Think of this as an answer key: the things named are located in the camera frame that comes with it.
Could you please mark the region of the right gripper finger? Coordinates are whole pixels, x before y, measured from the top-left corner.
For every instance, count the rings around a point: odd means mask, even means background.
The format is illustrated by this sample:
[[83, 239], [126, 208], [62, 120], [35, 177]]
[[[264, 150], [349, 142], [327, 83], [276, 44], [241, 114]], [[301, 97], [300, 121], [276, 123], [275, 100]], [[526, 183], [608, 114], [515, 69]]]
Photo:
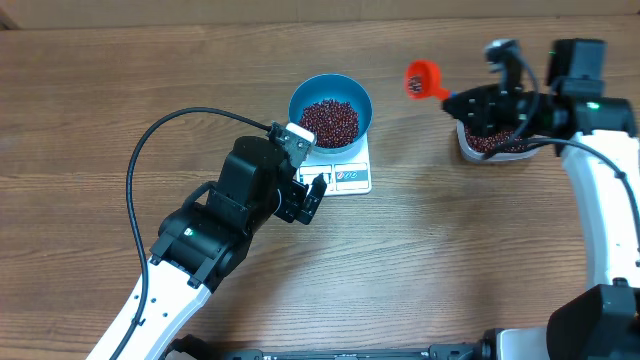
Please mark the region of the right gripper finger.
[[453, 119], [465, 123], [468, 120], [468, 108], [465, 106], [443, 106], [443, 111], [449, 114]]
[[463, 91], [459, 93], [451, 93], [450, 96], [442, 102], [443, 108], [464, 108], [469, 105], [469, 92]]

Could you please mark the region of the red measuring scoop blue handle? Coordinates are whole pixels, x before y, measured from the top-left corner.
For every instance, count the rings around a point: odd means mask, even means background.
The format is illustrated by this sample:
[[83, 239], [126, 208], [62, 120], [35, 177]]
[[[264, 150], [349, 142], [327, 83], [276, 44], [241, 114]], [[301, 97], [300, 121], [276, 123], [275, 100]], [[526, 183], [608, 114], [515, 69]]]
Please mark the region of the red measuring scoop blue handle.
[[453, 95], [453, 92], [445, 89], [442, 84], [442, 76], [439, 66], [428, 60], [415, 60], [409, 64], [405, 71], [404, 87], [411, 99], [420, 100], [435, 97], [444, 101]]

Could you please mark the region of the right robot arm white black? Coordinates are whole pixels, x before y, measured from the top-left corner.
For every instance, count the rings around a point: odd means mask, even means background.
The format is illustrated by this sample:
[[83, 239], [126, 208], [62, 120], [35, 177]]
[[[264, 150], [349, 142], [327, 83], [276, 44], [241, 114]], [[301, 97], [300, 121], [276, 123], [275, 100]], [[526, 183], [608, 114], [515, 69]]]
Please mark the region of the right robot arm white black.
[[520, 88], [531, 69], [517, 41], [485, 48], [502, 78], [442, 103], [475, 136], [512, 129], [483, 154], [552, 145], [562, 160], [580, 215], [587, 254], [583, 294], [552, 313], [544, 327], [505, 329], [498, 359], [636, 359], [639, 356], [639, 135], [630, 102], [605, 96], [606, 44], [594, 39], [554, 42], [548, 93]]

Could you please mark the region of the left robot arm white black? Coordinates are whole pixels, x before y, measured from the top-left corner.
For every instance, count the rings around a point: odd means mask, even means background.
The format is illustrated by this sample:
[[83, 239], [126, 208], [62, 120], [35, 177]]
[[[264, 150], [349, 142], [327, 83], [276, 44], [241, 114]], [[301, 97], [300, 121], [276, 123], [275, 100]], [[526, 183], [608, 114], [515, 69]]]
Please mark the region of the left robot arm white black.
[[275, 215], [311, 222], [326, 190], [294, 175], [313, 144], [296, 135], [238, 138], [218, 180], [202, 184], [165, 218], [140, 278], [92, 359], [158, 359], [184, 324], [245, 258]]

